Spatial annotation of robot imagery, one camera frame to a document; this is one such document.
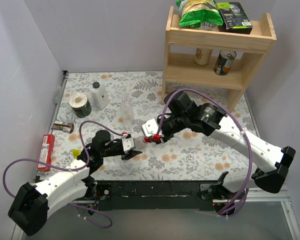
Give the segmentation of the red-label clear bottle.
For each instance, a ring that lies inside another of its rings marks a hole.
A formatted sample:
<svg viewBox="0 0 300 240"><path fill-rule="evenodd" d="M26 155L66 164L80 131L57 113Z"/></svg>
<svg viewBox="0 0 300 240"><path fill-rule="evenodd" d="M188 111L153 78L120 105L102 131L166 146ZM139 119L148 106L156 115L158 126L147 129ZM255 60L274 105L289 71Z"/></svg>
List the red-label clear bottle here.
<svg viewBox="0 0 300 240"><path fill-rule="evenodd" d="M143 136L138 136L133 139L133 150L139 152L145 152L148 146L148 143L144 140Z"/></svg>

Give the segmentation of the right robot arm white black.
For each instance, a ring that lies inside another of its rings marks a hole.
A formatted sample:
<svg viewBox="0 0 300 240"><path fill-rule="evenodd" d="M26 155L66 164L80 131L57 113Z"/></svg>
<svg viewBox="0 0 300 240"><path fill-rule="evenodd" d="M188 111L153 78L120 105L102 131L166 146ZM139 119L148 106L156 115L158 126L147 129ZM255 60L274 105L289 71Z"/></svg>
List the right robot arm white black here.
<svg viewBox="0 0 300 240"><path fill-rule="evenodd" d="M244 130L236 118L213 99L197 105L188 96L189 91L182 88L164 98L164 109L171 113L168 118L162 117L159 121L163 141L168 141L184 129L190 129L218 140L248 158L247 168L222 173L217 183L202 190L202 195L211 199L227 199L233 193L239 194L251 188L277 194L286 180L295 149L272 145Z"/></svg>

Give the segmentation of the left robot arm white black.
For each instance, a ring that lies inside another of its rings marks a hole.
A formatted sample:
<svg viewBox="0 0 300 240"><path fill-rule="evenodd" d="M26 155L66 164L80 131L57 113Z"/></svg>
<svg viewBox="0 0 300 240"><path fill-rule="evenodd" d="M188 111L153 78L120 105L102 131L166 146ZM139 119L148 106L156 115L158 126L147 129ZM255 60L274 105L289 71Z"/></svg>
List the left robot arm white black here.
<svg viewBox="0 0 300 240"><path fill-rule="evenodd" d="M121 138L111 139L109 131L97 131L68 170L36 184L23 184L8 216L28 236L33 236L53 213L68 203L96 197L97 182L91 175L103 165L104 158L119 156L122 160L129 160L142 154L145 147L143 136L132 137L124 133Z"/></svg>

